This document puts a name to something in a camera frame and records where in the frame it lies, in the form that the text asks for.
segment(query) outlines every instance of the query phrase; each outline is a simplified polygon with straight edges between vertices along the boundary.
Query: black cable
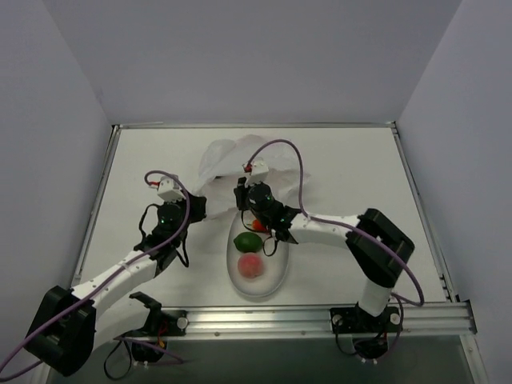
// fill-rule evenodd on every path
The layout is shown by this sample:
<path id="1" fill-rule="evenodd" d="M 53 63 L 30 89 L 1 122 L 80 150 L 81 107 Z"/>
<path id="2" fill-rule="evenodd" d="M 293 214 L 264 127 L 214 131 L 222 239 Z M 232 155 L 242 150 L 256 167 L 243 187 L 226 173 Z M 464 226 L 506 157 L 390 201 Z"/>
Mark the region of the black cable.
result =
<path id="1" fill-rule="evenodd" d="M 182 264 L 185 268 L 188 268 L 190 266 L 189 255 L 186 252 L 186 238 L 188 237 L 188 235 L 189 234 L 187 232 L 187 234 L 185 235 L 185 237 L 182 240 L 183 256 L 176 250 L 179 260 L 180 260 L 180 262 L 182 262 Z"/>
<path id="2" fill-rule="evenodd" d="M 334 340 L 336 341 L 336 347 L 339 349 L 339 351 L 342 353 L 342 354 L 346 354 L 347 356 L 355 356 L 356 354 L 358 354 L 358 352 L 346 352 L 345 350 L 343 350 L 342 346 L 339 345 L 339 321 L 336 322 L 335 324 L 335 327 L 334 327 Z"/>
<path id="3" fill-rule="evenodd" d="M 347 351 L 343 350 L 342 346 L 340 346 L 340 344 L 339 344 L 339 337 L 338 337 L 339 336 L 339 331 L 338 331 L 339 322 L 337 322 L 336 327 L 334 328 L 334 340 L 336 341 L 336 347 L 340 350 L 340 352 L 342 352 L 343 354 L 345 354 L 347 356 L 358 355 L 361 358 L 368 358 L 366 355 L 367 349 L 370 348 L 374 342 L 379 341 L 380 337 L 384 334 L 384 332 L 386 332 L 386 326 L 387 326 L 387 324 L 385 324 L 384 327 L 382 328 L 382 330 L 378 334 L 373 336 L 372 338 L 369 338 L 367 340 L 356 341 L 356 343 L 354 344 L 355 352 L 347 352 Z"/>
<path id="4" fill-rule="evenodd" d="M 110 356 L 112 356 L 114 354 L 114 352 L 116 350 L 118 350 L 118 348 L 120 347 L 121 344 L 124 344 L 126 350 L 128 351 L 128 355 L 130 356 L 130 364 L 128 365 L 128 369 L 126 370 L 126 372 L 124 374 L 122 374 L 121 376 L 114 377 L 109 373 L 108 369 L 106 368 L 106 364 L 108 363 Z M 109 353 L 109 355 L 105 358 L 105 361 L 103 362 L 103 372 L 105 372 L 105 376 L 107 376 L 107 378 L 109 380 L 112 380 L 113 382 L 118 382 L 119 380 L 123 380 L 128 375 L 128 373 L 131 371 L 132 363 L 133 363 L 133 360 L 132 360 L 130 346 L 128 345 L 128 342 L 118 342 L 118 344 L 112 349 L 112 351 Z"/>
<path id="5" fill-rule="evenodd" d="M 278 250 L 278 243 L 279 243 L 279 240 L 276 240 L 274 239 L 274 250 L 272 250 L 271 253 L 267 253 L 266 250 L 265 250 L 265 244 L 267 242 L 267 240 L 273 238 L 272 236 L 269 236 L 268 238 L 266 238 L 264 241 L 263 241 L 263 253 L 265 254 L 265 256 L 267 257 L 270 257 L 270 256 L 274 256 L 275 255 L 275 252 Z"/>
<path id="6" fill-rule="evenodd" d="M 160 208 L 160 206 L 158 204 L 149 204 L 146 209 L 144 210 L 144 213 L 142 214 L 141 216 L 141 220 L 140 222 L 138 222 L 138 230 L 140 230 L 141 232 L 141 235 L 142 235 L 142 241 L 141 242 L 144 242 L 146 240 L 146 232 L 144 231 L 144 229 L 142 228 L 142 226 L 144 225 L 144 220 L 146 220 L 146 216 L 147 216 L 147 212 L 148 210 L 154 206 L 155 208 Z"/>

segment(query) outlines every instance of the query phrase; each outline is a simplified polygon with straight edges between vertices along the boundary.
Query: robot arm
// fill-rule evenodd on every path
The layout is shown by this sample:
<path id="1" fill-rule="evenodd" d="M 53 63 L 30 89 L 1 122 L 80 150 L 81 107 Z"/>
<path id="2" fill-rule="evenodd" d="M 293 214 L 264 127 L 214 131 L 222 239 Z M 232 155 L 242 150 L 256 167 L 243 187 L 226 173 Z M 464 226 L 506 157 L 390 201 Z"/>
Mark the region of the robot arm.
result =
<path id="1" fill-rule="evenodd" d="M 170 178 L 160 181 L 158 195 L 165 200 L 157 209 L 158 224 L 149 235 L 143 236 L 133 251 L 88 282 L 68 290 L 56 286 L 45 294 L 29 328 L 27 337 L 31 340 L 25 348 L 64 376 L 80 369 L 93 348 L 128 330 L 145 326 L 150 319 L 154 322 L 155 317 L 162 315 L 160 304 L 139 292 L 130 296 L 133 300 L 129 316 L 123 315 L 115 323 L 98 322 L 119 299 L 164 271 L 176 258 L 189 224 L 200 222 L 206 216 L 206 198 L 188 194 L 190 213 L 184 222 L 186 200 Z M 172 241 L 157 247 L 173 236 Z M 32 337 L 33 332 L 60 317 L 63 311 L 67 313 L 64 317 Z"/>
<path id="2" fill-rule="evenodd" d="M 237 208 L 250 210 L 276 240 L 347 247 L 367 277 L 358 307 L 374 318 L 379 316 L 386 308 L 402 267 L 381 247 L 336 223 L 344 222 L 367 232 L 391 248 L 404 263 L 414 251 L 412 241 L 376 209 L 368 209 L 357 216 L 312 214 L 308 218 L 300 209 L 285 206 L 274 199 L 270 187 L 264 183 L 268 168 L 263 162 L 256 161 L 244 169 L 248 171 L 248 177 L 240 178 L 234 189 Z"/>

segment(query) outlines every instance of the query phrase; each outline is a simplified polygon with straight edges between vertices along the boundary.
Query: white wall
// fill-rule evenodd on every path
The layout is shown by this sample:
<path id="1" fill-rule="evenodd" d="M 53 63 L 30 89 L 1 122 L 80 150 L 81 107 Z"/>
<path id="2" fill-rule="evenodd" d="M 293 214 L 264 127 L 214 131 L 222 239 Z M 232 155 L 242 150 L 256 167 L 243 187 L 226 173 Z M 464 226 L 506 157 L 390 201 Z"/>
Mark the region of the white wall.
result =
<path id="1" fill-rule="evenodd" d="M 396 120 L 460 0 L 44 0 L 111 122 Z"/>
<path id="2" fill-rule="evenodd" d="M 0 26 L 3 360 L 44 292 L 69 283 L 111 129 L 41 1 L 3 1 Z M 32 361 L 20 355 L 2 376 Z"/>
<path id="3" fill-rule="evenodd" d="M 492 382 L 512 377 L 512 3 L 464 0 L 399 119 Z"/>

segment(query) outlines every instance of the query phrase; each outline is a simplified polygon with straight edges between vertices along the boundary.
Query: screw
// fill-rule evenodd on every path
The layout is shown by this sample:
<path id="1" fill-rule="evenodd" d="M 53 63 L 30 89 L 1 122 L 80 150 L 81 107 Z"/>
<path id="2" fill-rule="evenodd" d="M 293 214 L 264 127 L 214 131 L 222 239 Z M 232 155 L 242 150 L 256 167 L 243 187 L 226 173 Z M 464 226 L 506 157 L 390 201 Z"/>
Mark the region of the screw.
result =
<path id="1" fill-rule="evenodd" d="M 335 316 L 333 316 L 331 321 L 335 325 L 339 325 L 340 326 L 341 324 L 343 324 L 343 319 L 342 319 L 342 316 L 340 314 L 336 314 Z"/>
<path id="2" fill-rule="evenodd" d="M 180 330 L 184 330 L 186 328 L 186 326 L 189 325 L 189 320 L 187 318 L 179 318 L 177 321 L 176 321 L 176 326 L 180 329 Z"/>
<path id="3" fill-rule="evenodd" d="M 400 324 L 400 316 L 398 314 L 391 314 L 390 321 L 391 324 L 395 324 L 397 326 Z"/>

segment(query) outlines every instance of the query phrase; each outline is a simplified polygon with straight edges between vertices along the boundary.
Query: red apple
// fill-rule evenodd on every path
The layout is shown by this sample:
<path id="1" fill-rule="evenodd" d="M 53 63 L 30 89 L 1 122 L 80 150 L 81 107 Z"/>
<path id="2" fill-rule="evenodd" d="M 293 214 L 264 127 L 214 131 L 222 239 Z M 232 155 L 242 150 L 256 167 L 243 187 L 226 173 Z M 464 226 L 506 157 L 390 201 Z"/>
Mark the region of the red apple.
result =
<path id="1" fill-rule="evenodd" d="M 263 274 L 263 260 L 258 254 L 243 254 L 238 260 L 238 272 L 244 278 L 256 278 Z"/>

